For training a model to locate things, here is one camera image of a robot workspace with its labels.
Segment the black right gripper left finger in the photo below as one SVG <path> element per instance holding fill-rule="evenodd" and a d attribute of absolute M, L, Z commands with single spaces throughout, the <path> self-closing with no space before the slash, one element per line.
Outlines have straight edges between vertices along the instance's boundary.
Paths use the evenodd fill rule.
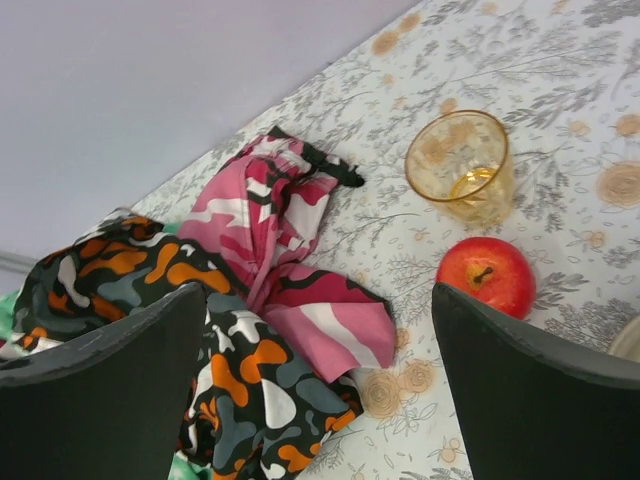
<path fill-rule="evenodd" d="M 191 283 L 2 363 L 2 478 L 167 478 L 205 316 L 205 293 Z"/>

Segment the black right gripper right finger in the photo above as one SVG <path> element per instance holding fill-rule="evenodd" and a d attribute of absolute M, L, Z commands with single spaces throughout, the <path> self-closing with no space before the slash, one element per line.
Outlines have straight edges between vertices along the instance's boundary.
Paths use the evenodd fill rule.
<path fill-rule="evenodd" d="M 431 312 L 474 478 L 638 478 L 638 363 L 445 283 Z"/>

